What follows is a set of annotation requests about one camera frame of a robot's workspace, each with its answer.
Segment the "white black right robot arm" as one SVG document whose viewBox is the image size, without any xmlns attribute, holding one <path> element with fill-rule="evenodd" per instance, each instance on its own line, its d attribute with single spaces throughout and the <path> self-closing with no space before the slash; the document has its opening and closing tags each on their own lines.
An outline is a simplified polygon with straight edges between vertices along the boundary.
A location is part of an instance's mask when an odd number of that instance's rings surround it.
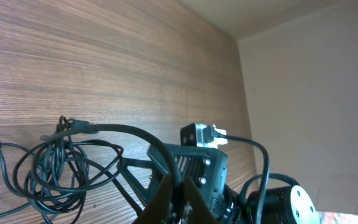
<svg viewBox="0 0 358 224">
<path fill-rule="evenodd" d="M 166 145 L 184 180 L 181 200 L 184 206 L 176 215 L 169 202 L 168 167 L 158 150 L 150 146 L 149 160 L 122 158 L 117 168 L 141 202 L 122 188 L 120 193 L 135 210 L 136 223 L 254 223 L 261 194 L 237 194 L 226 185 L 227 155 L 216 148 Z M 318 212 L 299 183 L 282 174 L 271 179 L 287 183 L 285 187 L 268 189 L 262 208 L 262 223 L 319 223 Z"/>
</svg>

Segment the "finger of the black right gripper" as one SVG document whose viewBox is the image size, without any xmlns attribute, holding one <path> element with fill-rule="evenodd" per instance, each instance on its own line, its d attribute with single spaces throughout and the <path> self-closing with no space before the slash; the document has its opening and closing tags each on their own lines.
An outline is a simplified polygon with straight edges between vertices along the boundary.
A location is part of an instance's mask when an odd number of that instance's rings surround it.
<svg viewBox="0 0 358 224">
<path fill-rule="evenodd" d="M 145 188 L 139 180 L 130 172 L 129 168 L 135 167 L 139 169 L 147 169 L 151 171 L 150 183 Z M 123 157 L 117 164 L 119 173 L 123 176 L 129 187 L 135 193 L 140 203 L 146 208 L 149 202 L 153 199 L 157 189 L 163 180 L 167 171 L 163 166 L 155 161 L 145 161 L 138 159 L 130 159 Z"/>
</svg>

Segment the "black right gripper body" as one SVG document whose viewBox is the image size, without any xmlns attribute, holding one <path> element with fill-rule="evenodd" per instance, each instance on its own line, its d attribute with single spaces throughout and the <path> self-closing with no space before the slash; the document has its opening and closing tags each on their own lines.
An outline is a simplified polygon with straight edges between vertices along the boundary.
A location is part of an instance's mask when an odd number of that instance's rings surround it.
<svg viewBox="0 0 358 224">
<path fill-rule="evenodd" d="M 188 176 L 195 183 L 207 208 L 218 223 L 239 223 L 241 208 L 237 204 L 237 193 L 226 184 L 227 155 L 216 148 L 166 145 L 173 155 L 175 165 L 182 177 L 181 188 L 176 191 L 172 187 L 170 200 L 170 218 L 167 223 L 180 223 L 183 213 L 183 179 Z M 158 150 L 150 146 L 147 151 L 151 161 L 165 168 L 168 167 Z"/>
</svg>

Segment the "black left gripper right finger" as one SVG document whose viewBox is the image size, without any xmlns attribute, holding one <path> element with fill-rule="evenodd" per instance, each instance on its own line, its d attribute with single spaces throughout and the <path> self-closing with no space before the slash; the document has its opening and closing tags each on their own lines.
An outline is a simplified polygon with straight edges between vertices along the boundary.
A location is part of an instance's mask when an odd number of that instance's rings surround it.
<svg viewBox="0 0 358 224">
<path fill-rule="evenodd" d="M 183 179 L 183 202 L 181 224 L 218 224 L 207 208 L 195 183 L 188 176 Z"/>
</svg>

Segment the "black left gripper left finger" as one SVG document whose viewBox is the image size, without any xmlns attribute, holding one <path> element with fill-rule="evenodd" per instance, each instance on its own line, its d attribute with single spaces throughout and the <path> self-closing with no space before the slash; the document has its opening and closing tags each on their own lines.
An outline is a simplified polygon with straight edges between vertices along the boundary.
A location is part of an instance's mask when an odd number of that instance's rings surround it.
<svg viewBox="0 0 358 224">
<path fill-rule="evenodd" d="M 162 179 L 157 191 L 144 211 L 133 224 L 164 224 L 170 218 L 170 200 L 172 198 L 172 181 L 170 176 Z"/>
</svg>

